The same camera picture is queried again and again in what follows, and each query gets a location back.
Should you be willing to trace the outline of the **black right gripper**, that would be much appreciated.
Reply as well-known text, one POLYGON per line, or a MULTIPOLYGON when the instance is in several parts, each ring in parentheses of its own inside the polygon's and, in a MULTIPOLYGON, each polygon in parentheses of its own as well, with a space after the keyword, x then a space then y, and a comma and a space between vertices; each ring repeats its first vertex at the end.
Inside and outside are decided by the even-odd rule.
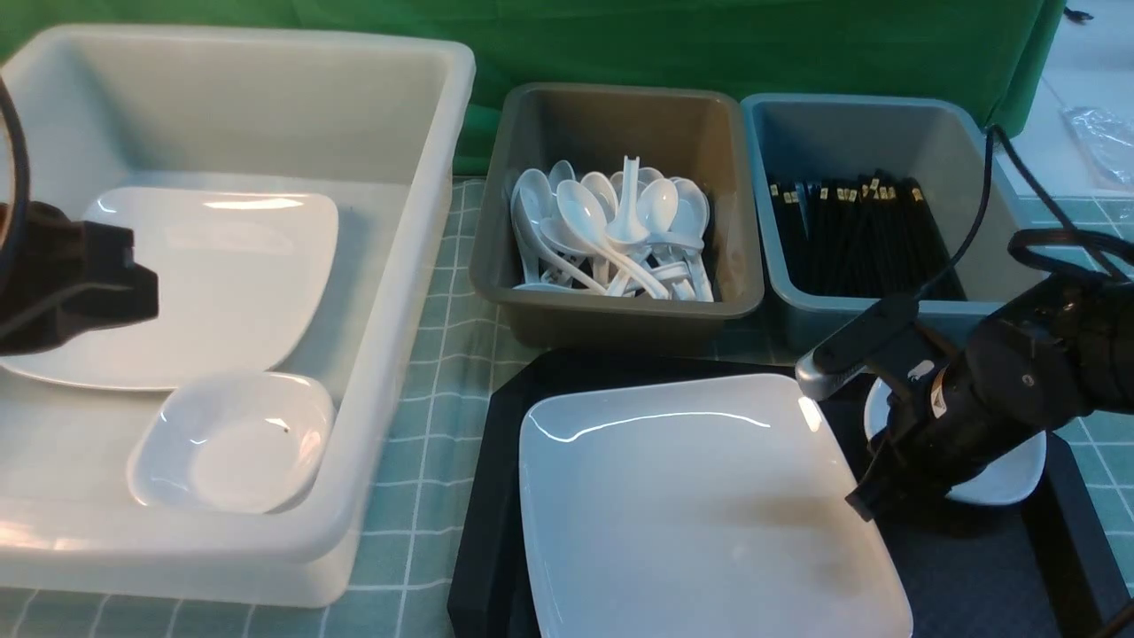
POLYGON ((988 463, 1053 429, 1053 344, 971 342, 913 384, 890 389, 887 427, 848 505, 864 520, 947 497, 988 463))

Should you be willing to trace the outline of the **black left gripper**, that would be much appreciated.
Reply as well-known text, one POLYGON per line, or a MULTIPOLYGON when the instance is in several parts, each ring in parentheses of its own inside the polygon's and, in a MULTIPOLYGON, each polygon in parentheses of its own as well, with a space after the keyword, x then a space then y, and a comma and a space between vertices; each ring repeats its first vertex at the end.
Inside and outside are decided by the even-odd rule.
POLYGON ((33 202, 1 311, 3 356, 46 352, 85 332, 158 318, 159 278, 135 260, 132 229, 70 221, 33 202))

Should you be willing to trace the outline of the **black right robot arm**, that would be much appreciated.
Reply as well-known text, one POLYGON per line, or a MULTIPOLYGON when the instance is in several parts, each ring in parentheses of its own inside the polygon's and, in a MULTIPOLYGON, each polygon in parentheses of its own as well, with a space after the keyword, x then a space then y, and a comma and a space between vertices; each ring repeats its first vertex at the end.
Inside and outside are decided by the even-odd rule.
POLYGON ((946 497, 1042 432, 1131 412, 1131 286, 1048 277, 953 347, 899 294, 821 348, 889 388, 885 428, 847 504, 864 520, 946 497))

